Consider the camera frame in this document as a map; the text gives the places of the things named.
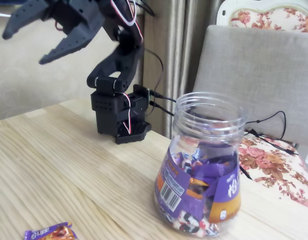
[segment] light wood table surface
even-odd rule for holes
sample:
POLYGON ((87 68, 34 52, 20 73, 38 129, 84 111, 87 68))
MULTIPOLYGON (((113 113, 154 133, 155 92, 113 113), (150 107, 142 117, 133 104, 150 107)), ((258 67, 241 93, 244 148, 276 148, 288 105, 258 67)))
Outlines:
MULTIPOLYGON (((154 181, 170 140, 116 145, 89 100, 0 121, 0 240, 72 222, 80 240, 190 239, 165 226, 154 181)), ((308 208, 241 177, 242 207, 220 240, 308 239, 308 208)))

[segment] robotic arm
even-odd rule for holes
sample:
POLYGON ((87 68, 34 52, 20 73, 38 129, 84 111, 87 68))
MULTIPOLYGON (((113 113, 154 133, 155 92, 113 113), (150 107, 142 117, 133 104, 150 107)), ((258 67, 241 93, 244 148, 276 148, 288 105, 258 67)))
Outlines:
POLYGON ((145 122, 149 92, 135 85, 133 93, 124 93, 144 52, 136 9, 133 13, 128 0, 28 0, 11 15, 3 38, 12 38, 35 20, 51 18, 63 26, 67 37, 39 61, 42 65, 86 47, 102 27, 113 41, 119 41, 87 78, 87 85, 96 89, 91 95, 92 109, 99 133, 115 136, 118 144, 143 140, 151 130, 145 122), (121 74, 111 77, 114 72, 121 74))

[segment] beige curtain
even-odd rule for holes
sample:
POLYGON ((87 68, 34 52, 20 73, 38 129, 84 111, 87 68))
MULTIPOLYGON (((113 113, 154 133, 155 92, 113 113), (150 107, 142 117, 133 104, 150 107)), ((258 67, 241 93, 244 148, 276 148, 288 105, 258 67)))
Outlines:
MULTIPOLYGON (((194 86, 206 28, 214 24, 224 0, 148 0, 156 17, 145 16, 145 47, 158 54, 164 63, 164 75, 157 92, 177 99, 194 86)), ((143 85, 149 89, 159 78, 161 66, 145 52, 143 85)), ((156 102, 174 112, 175 104, 156 102)), ((170 138, 173 118, 156 108, 147 119, 153 130, 170 138)))

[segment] floral fabric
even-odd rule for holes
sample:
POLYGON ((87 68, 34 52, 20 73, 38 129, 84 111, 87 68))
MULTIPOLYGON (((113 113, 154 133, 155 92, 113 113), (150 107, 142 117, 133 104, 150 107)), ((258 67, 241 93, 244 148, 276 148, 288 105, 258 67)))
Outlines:
MULTIPOLYGON (((284 141, 266 140, 295 150, 284 141)), ((290 155, 249 134, 239 147, 239 160, 255 182, 276 189, 282 198, 291 198, 308 207, 308 173, 298 155, 290 155)))
POLYGON ((240 9, 233 13, 230 26, 308 33, 308 16, 288 7, 276 8, 264 13, 240 9))

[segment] plastic jar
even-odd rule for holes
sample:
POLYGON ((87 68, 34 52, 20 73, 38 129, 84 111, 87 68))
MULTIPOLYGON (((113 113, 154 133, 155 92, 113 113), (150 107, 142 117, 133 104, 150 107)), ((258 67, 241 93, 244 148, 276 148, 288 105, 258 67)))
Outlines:
POLYGON ((239 102, 220 94, 177 99, 173 137, 154 193, 169 226, 201 238, 228 229, 241 205, 238 146, 246 119, 239 102))

